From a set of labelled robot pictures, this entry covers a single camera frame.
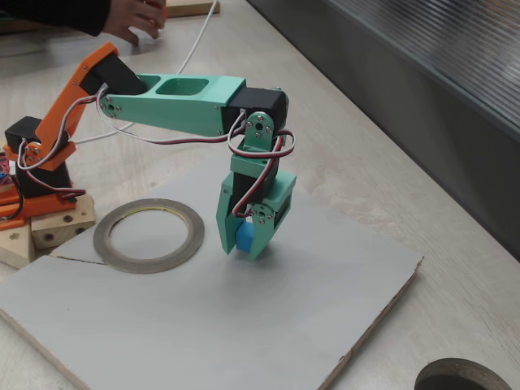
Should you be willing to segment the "person's hand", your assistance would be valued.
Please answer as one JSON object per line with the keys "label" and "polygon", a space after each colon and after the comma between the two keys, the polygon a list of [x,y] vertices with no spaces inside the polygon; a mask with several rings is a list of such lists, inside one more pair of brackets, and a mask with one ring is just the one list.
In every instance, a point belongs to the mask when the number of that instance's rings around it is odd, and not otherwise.
{"label": "person's hand", "polygon": [[102,31],[137,46],[139,38],[132,28],[158,39],[166,14],[163,0],[113,0]]}

